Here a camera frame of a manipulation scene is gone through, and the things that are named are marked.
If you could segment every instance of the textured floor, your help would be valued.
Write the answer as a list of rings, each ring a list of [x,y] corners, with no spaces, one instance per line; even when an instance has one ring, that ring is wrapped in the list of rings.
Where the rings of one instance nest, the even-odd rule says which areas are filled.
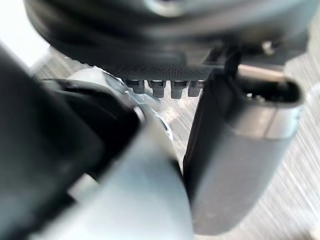
[[[310,27],[308,53],[288,63],[286,72],[306,91],[307,106],[301,126],[283,164],[267,191],[233,231],[199,240],[308,240],[309,230],[320,227],[320,11]],[[52,60],[37,73],[40,78],[66,78],[86,68],[55,51]],[[197,98],[165,98],[162,116],[174,134],[179,159],[184,156]]]

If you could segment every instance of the black plastic casing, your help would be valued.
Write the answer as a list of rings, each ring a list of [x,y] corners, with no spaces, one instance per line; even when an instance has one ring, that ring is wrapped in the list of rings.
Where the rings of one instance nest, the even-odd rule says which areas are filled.
[[[299,86],[253,89],[266,98],[222,77],[204,87],[183,161],[196,234],[227,232],[250,212],[296,132]]]

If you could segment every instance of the black plastic housing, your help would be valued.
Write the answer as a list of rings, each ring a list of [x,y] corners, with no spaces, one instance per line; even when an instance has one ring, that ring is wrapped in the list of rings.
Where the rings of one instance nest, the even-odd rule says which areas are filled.
[[[183,161],[196,234],[219,235],[253,208],[296,132],[304,102],[288,82],[207,82]]]

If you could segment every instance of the dark blurred object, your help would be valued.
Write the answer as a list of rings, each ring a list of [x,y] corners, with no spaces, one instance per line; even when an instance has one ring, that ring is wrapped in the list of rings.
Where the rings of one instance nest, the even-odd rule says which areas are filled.
[[[0,47],[0,238],[32,231],[105,156],[99,137]]]
[[[266,41],[278,48],[297,38],[318,1],[24,2],[36,30],[75,60],[122,79],[198,81],[214,68],[216,59],[205,61],[212,50],[238,46],[263,54]]]
[[[296,133],[300,87],[291,80],[252,84],[217,76],[203,90],[183,160],[197,234],[219,235],[242,221]]]

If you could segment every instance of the gray surface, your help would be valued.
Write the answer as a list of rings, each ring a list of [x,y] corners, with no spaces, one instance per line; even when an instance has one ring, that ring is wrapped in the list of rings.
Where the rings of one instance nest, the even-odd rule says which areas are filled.
[[[308,240],[310,228],[320,226],[320,11],[310,27],[308,53],[288,63],[286,72],[301,82],[307,106],[300,129],[271,185],[251,214],[233,231],[198,240]],[[85,68],[58,53],[39,77],[66,78]],[[165,96],[170,96],[167,87]],[[174,134],[174,147],[183,158],[197,98],[165,98],[162,116]]]

